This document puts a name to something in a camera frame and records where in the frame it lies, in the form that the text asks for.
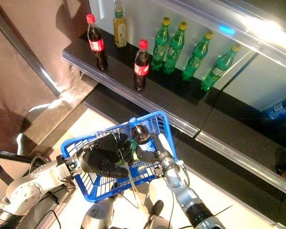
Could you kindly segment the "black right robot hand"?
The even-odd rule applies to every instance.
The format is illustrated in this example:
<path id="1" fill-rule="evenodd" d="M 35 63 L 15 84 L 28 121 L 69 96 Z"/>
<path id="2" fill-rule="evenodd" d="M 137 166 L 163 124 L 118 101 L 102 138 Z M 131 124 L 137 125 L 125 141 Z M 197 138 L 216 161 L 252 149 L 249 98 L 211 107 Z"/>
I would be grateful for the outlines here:
<path id="1" fill-rule="evenodd" d="M 151 138 L 153 139 L 156 150 L 154 152 L 143 151 L 139 147 L 136 152 L 137 158 L 143 162 L 159 162 L 164 171 L 169 170 L 171 168 L 177 168 L 178 170 L 180 170 L 173 156 L 162 145 L 159 136 L 156 134 L 151 134 Z"/>

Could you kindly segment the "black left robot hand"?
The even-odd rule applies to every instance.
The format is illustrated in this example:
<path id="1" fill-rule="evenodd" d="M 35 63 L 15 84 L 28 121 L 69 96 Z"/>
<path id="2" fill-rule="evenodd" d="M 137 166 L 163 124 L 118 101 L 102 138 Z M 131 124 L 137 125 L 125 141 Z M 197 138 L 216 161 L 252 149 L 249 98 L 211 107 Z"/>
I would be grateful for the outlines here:
<path id="1" fill-rule="evenodd" d="M 96 173 L 103 177 L 127 178 L 129 172 L 117 163 L 124 160 L 129 165 L 134 162 L 128 135 L 108 134 L 84 145 L 76 153 L 85 173 Z"/>

